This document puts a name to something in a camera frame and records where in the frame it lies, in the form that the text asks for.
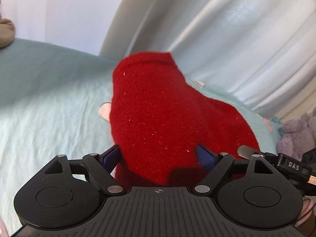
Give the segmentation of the teal mushroom-print bed sheet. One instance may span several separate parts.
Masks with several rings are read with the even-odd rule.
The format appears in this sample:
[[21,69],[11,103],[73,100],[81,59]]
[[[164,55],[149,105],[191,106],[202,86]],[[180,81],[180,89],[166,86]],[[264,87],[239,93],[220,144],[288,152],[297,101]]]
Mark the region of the teal mushroom-print bed sheet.
[[102,153],[113,144],[99,108],[113,96],[117,61],[16,39],[1,49],[1,220],[21,227],[13,200],[59,154]]

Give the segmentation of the red knitted garment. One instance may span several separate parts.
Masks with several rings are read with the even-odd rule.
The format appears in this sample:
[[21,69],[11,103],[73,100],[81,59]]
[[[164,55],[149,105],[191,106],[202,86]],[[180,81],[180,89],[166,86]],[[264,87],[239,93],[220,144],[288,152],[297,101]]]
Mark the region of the red knitted garment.
[[207,174],[198,145],[233,156],[241,145],[259,147],[237,109],[191,87],[169,53],[139,53],[117,65],[109,120],[122,154],[115,177],[127,189],[194,187]]

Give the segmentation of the grey-brown plush toy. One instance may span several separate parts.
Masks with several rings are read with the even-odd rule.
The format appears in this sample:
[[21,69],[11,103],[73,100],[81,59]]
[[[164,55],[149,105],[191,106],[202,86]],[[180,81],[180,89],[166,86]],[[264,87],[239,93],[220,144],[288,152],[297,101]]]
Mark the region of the grey-brown plush toy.
[[15,37],[15,27],[11,20],[4,18],[0,20],[0,48],[9,46]]

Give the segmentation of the white sheer curtain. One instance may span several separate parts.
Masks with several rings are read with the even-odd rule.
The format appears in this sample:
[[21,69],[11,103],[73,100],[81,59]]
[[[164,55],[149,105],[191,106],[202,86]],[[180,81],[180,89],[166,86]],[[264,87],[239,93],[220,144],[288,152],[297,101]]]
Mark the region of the white sheer curtain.
[[315,92],[315,0],[122,0],[100,55],[141,51],[284,117]]

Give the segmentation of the purple teddy bear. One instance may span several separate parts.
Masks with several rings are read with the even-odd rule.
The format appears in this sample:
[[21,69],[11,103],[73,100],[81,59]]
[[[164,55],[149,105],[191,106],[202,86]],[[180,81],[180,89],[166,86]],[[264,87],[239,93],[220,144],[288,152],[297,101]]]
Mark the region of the purple teddy bear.
[[307,117],[307,121],[291,119],[284,123],[277,153],[302,161],[303,155],[315,148],[315,108]]

